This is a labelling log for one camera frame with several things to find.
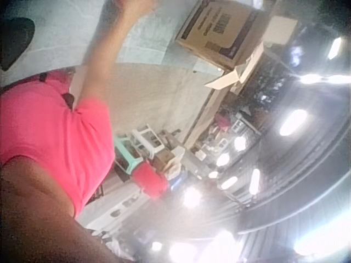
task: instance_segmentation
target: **red object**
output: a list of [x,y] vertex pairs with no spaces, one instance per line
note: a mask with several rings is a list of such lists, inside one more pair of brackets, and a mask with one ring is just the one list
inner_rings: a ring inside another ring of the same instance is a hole
[[0,162],[15,156],[36,161],[71,198],[77,216],[114,160],[109,108],[86,98],[71,111],[59,72],[45,83],[20,84],[1,96]]
[[143,162],[134,170],[132,178],[154,200],[159,199],[169,188],[169,183],[165,176],[157,174],[147,162]]

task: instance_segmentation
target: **bright light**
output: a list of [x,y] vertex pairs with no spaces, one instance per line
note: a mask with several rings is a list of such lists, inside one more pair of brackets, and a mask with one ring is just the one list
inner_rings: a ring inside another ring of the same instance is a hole
[[201,193],[197,189],[191,187],[185,191],[183,204],[186,207],[193,208],[199,204],[200,200]]
[[230,157],[228,153],[224,153],[217,159],[217,166],[225,166],[229,163]]
[[338,55],[340,45],[341,45],[341,37],[334,40],[333,45],[331,46],[331,49],[328,54],[329,59],[333,59]]
[[218,177],[218,172],[217,171],[212,171],[208,174],[208,177],[211,179],[215,179]]
[[160,242],[153,242],[151,249],[153,251],[160,251],[162,249],[162,243],[160,243]]
[[222,185],[220,187],[223,190],[227,190],[230,186],[232,186],[236,182],[237,182],[237,177],[233,176],[233,177],[229,178],[227,181],[225,181],[224,183],[222,183]]
[[206,247],[197,263],[233,263],[237,261],[240,250],[233,235],[223,231]]
[[305,110],[295,110],[286,119],[280,128],[281,136],[289,136],[295,132],[306,120],[307,112]]
[[314,84],[314,83],[320,82],[321,79],[322,77],[317,74],[308,74],[300,77],[300,81],[303,84]]
[[261,172],[258,169],[254,169],[252,172],[252,177],[251,177],[251,183],[250,183],[250,194],[256,195],[258,192],[258,186],[259,186],[259,177],[261,175]]
[[240,152],[246,149],[246,139],[244,137],[236,137],[234,140],[235,149]]
[[295,244],[294,250],[303,256],[331,255],[351,242],[350,231],[351,211],[305,235]]
[[176,243],[171,246],[169,256],[174,263],[193,263],[196,256],[196,248],[186,243]]
[[332,84],[349,84],[351,76],[335,75],[328,78],[328,82]]

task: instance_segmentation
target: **teal stool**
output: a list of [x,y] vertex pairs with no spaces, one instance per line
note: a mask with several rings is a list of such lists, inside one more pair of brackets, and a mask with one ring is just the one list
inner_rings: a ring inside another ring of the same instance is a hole
[[116,136],[115,144],[115,163],[126,174],[131,175],[134,169],[143,162],[142,156],[133,146],[131,140],[126,135]]

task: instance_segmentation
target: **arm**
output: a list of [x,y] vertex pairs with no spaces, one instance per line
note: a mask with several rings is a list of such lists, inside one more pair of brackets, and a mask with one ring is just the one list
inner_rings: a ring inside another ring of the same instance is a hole
[[108,94],[107,84],[124,39],[135,22],[151,11],[153,1],[115,0],[121,12],[110,32],[105,35],[93,50],[88,60],[86,79],[84,80],[79,101],[89,97],[106,101]]

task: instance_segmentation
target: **cardboard box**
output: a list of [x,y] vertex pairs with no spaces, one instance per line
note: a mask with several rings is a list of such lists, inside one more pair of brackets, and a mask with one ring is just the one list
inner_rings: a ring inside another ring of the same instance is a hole
[[279,58],[273,52],[271,52],[267,46],[272,44],[287,44],[295,31],[297,22],[297,20],[283,18],[281,16],[272,17],[267,30],[264,32],[264,34],[262,34],[262,41],[252,52],[250,59],[248,59],[246,62],[246,65],[240,66],[242,68],[241,70],[238,70],[239,67],[235,68],[230,73],[205,84],[205,86],[213,89],[223,89],[236,82],[240,82],[240,86],[242,87],[247,81],[248,77],[252,74],[263,54],[279,60]]
[[233,70],[251,55],[269,14],[234,1],[199,1],[176,41],[199,57]]
[[162,151],[155,154],[155,157],[152,160],[152,166],[156,168],[158,173],[160,173],[173,158],[174,154],[169,149],[164,148]]

